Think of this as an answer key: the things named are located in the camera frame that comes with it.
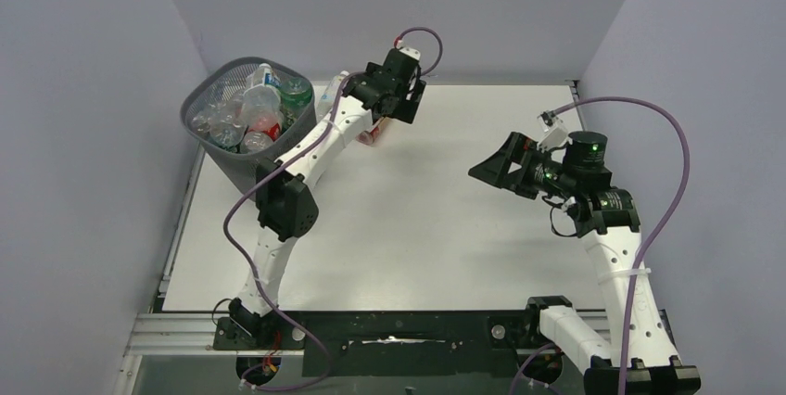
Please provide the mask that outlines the grey ribbed waste bin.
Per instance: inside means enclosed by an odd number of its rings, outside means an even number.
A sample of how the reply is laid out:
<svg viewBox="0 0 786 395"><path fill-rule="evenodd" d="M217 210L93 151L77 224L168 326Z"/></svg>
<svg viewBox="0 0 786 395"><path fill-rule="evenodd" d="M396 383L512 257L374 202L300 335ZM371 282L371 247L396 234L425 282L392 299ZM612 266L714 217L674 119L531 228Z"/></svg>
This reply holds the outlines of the grey ribbed waste bin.
<svg viewBox="0 0 786 395"><path fill-rule="evenodd" d="M204 108L222 104L240 96L247 89L246 78L261 64L268 64L281 80L300 75L299 72L264 57L240 57L215 70L205 79L180 107L180 121L187 133L194 137L206 154L219 166L232 184L245 193L256 182L257 165L262 159L278 159L293 148L317 124L315 99L311 98L297 119L283 131L271 147L260 153L242 153L239 147L223 148L215 145L206 135L201 135L191 126L191 120Z"/></svg>

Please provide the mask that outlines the red yellow label bottle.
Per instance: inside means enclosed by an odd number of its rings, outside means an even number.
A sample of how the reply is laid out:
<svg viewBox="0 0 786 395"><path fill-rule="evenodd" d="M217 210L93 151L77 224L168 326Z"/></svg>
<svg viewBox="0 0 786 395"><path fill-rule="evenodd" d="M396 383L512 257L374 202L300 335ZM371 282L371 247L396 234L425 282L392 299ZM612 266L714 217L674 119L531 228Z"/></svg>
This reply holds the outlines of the red yellow label bottle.
<svg viewBox="0 0 786 395"><path fill-rule="evenodd" d="M368 130L361 132L357 137L356 140L359 143L362 143L366 146L373 146L382 132L385 130L387 124L389 123L388 118L383 118L377 121L374 126Z"/></svg>

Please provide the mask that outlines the plain clear bottle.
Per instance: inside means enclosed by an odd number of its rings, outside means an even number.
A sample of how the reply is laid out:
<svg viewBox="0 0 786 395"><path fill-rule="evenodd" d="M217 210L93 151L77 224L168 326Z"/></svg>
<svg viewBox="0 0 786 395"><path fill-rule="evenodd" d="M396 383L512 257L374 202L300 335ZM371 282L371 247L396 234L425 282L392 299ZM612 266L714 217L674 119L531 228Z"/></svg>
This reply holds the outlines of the plain clear bottle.
<svg viewBox="0 0 786 395"><path fill-rule="evenodd" d="M208 103L188 121L188 126L214 146L237 153L247 131L247 125L240 118L242 105L240 94L225 101Z"/></svg>

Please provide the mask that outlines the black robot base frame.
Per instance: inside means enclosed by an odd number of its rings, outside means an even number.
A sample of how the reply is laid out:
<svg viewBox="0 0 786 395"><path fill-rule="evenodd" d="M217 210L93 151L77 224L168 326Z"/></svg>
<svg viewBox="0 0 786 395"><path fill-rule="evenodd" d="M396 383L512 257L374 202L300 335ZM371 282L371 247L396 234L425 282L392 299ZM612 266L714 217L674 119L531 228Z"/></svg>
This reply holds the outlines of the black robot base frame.
<svg viewBox="0 0 786 395"><path fill-rule="evenodd" d="M218 319L213 347L235 351L238 371L269 357L301 360L304 377L512 376L547 340L529 309L513 311L315 312L290 317L315 335L297 332L275 313Z"/></svg>

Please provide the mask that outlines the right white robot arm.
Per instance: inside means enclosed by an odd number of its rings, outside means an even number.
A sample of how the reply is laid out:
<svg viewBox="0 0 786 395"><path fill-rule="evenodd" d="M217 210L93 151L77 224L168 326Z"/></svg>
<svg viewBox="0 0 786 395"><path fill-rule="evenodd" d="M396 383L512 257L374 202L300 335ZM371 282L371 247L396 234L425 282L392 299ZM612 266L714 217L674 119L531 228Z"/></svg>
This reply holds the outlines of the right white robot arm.
<svg viewBox="0 0 786 395"><path fill-rule="evenodd" d="M604 340L566 299L532 297L521 321L530 344L552 342L581 372L587 394L694 394L701 377L682 362L653 297L650 269L636 262L640 218L630 193L612 184L608 139L595 132L567 136L564 156L520 133L469 169L469 176L519 197L561 198L593 264L605 304Z"/></svg>

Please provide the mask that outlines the green tinted bottle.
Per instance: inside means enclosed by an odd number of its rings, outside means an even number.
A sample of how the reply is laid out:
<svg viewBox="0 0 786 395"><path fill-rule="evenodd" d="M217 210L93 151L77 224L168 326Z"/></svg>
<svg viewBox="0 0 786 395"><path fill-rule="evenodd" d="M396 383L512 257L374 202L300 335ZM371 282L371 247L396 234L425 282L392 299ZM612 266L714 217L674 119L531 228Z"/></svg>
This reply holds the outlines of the green tinted bottle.
<svg viewBox="0 0 786 395"><path fill-rule="evenodd" d="M311 83L303 77L291 77L282 81L280 93L285 125L291 126L311 102Z"/></svg>

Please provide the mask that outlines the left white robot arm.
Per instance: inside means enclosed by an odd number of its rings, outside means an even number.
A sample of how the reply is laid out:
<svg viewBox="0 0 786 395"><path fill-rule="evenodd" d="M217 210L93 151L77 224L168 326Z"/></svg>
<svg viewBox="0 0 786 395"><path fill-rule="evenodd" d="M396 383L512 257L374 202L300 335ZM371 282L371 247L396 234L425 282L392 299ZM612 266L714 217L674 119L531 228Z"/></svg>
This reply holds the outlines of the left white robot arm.
<svg viewBox="0 0 786 395"><path fill-rule="evenodd" d="M411 123L425 89L421 54L407 45L390 49L385 61L345 78L328 113L296 145L257 168L253 196L259 211L258 245L244 257L250 273L230 302L229 318L255 339L273 329L270 313L297 241L315 225L319 209L312 189L335 158L382 118Z"/></svg>

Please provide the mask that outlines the pink blue label bottle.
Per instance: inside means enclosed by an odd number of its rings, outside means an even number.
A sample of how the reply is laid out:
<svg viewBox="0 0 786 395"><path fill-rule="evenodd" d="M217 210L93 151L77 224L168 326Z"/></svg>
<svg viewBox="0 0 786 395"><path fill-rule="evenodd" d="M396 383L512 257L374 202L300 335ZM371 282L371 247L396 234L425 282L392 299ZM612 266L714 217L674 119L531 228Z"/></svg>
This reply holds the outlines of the pink blue label bottle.
<svg viewBox="0 0 786 395"><path fill-rule="evenodd" d="M281 106L281 80L277 72L268 63L261 63L247 76L243 105L240 118L252 128L257 126L263 117L273 117L278 123Z"/></svg>

